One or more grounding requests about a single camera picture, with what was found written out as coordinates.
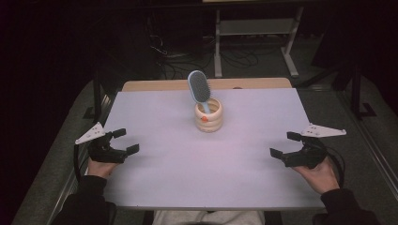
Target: stacked wooden rings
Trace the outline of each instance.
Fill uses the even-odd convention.
[[[217,131],[222,127],[222,104],[215,98],[210,98],[207,102],[210,114],[206,114],[202,104],[195,105],[196,126],[206,133]]]

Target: white table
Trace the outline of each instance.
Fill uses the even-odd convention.
[[[127,135],[116,149],[140,152],[116,168],[105,198],[135,209],[290,210],[323,204],[301,176],[269,155],[301,149],[286,131],[309,124],[296,89],[212,90],[224,107],[214,133],[194,124],[189,90],[118,93],[105,125]]]

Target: person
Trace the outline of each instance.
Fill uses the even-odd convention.
[[[61,212],[59,212],[55,217],[52,224],[107,225],[109,219],[106,201],[103,197],[103,190],[106,186],[106,179],[113,172],[116,166],[117,164],[114,163],[102,163],[89,159],[87,175],[82,177],[77,192],[68,196]],[[307,167],[295,167],[293,170],[300,173],[311,188],[321,195],[321,201],[324,203],[328,212],[322,217],[322,221],[320,221],[321,224],[380,224],[372,211],[366,211],[360,208],[351,190],[339,187],[332,164],[328,157],[313,169],[309,169]],[[167,217],[170,215],[166,215],[164,212],[165,211],[159,211],[155,214],[154,223],[170,224],[165,222],[165,220],[169,219]],[[178,216],[178,219],[181,220],[184,218],[181,217],[182,214],[187,215],[186,211],[178,212],[180,214],[177,213],[176,215],[171,215],[171,217]],[[198,214],[205,215],[204,217],[202,217],[202,215],[199,217],[207,218],[207,220],[196,222],[212,222],[211,218],[214,218],[214,213],[208,213],[206,211],[202,211],[202,213],[200,212],[201,211],[195,211],[193,215],[195,217],[198,217]],[[263,219],[261,215],[255,213],[256,211],[250,212],[252,213],[236,214],[236,217],[234,217],[234,220],[231,220],[231,223],[249,224],[245,222],[245,219],[255,221]]]

